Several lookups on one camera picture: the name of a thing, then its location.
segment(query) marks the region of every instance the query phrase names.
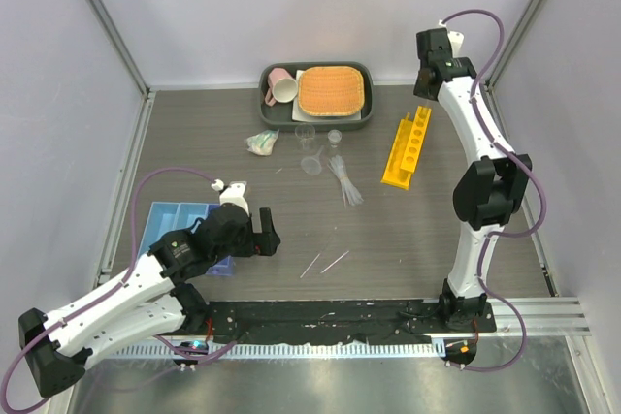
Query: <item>yellow plastic holder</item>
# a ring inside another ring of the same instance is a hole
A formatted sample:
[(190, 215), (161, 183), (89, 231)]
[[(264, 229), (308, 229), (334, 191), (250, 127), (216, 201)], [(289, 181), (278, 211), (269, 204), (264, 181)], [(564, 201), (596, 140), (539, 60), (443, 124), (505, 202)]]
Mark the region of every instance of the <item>yellow plastic holder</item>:
[(413, 120), (409, 113), (399, 123), (397, 135), (392, 143), (388, 162), (381, 182), (401, 189), (409, 189), (411, 176), (416, 170), (422, 149), (431, 109), (419, 107)]

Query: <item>blue plastic box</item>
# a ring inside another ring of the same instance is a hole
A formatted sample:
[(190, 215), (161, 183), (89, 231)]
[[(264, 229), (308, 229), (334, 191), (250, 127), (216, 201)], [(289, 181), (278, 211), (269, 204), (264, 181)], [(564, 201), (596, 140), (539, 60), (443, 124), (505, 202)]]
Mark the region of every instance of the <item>blue plastic box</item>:
[[(197, 203), (159, 203), (151, 204), (148, 213), (147, 226), (140, 242), (138, 256), (146, 253), (149, 247), (162, 238), (162, 235), (172, 230), (179, 230), (191, 226), (197, 218), (205, 218), (219, 207), (218, 204)], [(235, 273), (235, 264), (231, 256), (207, 270), (207, 275), (232, 276)]]

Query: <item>mug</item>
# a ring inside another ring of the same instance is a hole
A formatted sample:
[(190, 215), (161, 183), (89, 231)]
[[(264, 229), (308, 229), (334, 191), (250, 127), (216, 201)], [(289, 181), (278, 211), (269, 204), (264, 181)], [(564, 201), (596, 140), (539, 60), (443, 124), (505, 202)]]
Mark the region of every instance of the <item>mug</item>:
[(268, 75), (268, 92), (265, 103), (291, 102), (298, 95), (298, 82), (284, 68), (275, 68)]

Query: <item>thin stick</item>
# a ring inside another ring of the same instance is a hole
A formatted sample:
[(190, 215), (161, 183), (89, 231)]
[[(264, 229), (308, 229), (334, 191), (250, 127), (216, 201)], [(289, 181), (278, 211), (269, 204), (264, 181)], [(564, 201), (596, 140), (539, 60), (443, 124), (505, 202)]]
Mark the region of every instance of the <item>thin stick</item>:
[(345, 251), (341, 257), (339, 259), (337, 259), (336, 261), (334, 261), (332, 264), (330, 264), (328, 267), (326, 267), (323, 271), (321, 271), (321, 273), (324, 273), (325, 271), (329, 270), (332, 266), (334, 266), (340, 259), (342, 259), (343, 257), (345, 257), (347, 254), (349, 254), (349, 251)]
[(312, 260), (312, 262), (309, 264), (309, 266), (307, 267), (307, 269), (306, 269), (305, 271), (303, 271), (303, 272), (302, 272), (302, 274), (300, 275), (300, 278), (302, 278), (304, 275), (306, 275), (306, 274), (307, 274), (307, 271), (309, 271), (309, 270), (311, 269), (312, 264), (314, 264), (314, 263), (315, 263), (315, 261), (316, 261), (317, 259), (319, 259), (319, 256), (320, 256), (320, 255), (321, 255), (321, 253), (317, 254), (317, 256), (316, 256), (316, 257)]

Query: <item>wooden tabletop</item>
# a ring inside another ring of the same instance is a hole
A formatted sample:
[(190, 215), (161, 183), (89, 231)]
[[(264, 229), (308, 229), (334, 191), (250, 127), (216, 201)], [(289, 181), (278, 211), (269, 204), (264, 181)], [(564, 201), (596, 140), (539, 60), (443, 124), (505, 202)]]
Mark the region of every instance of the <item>wooden tabletop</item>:
[[(265, 129), (256, 114), (257, 90), (157, 93), (137, 182), (167, 166), (203, 170), (226, 182), (246, 180), (255, 228), (258, 209), (270, 207), (282, 239), (274, 257), (236, 259), (235, 276), (193, 279), (207, 300), (396, 299), (440, 293), (459, 239), (452, 191), (467, 168), (464, 150), (447, 114), (435, 105), (409, 191), (381, 184), (399, 120), (423, 101), (413, 97), (411, 86), (377, 86), (374, 93), (374, 117), (361, 130), (343, 132), (340, 148), (364, 198), (359, 207), (343, 205), (339, 182), (325, 166), (318, 176), (302, 171), (305, 154), (291, 133), (280, 133), (269, 157), (246, 151), (244, 139)], [(317, 134), (316, 142), (327, 148), (326, 133)], [(218, 198), (198, 176), (154, 178), (138, 203), (141, 237), (153, 201), (217, 203)], [(114, 272), (129, 262), (127, 217)], [(525, 228), (519, 212), (507, 230)], [(345, 251), (345, 258), (320, 273)], [(488, 282), (508, 297), (549, 296), (530, 239), (499, 241)]]

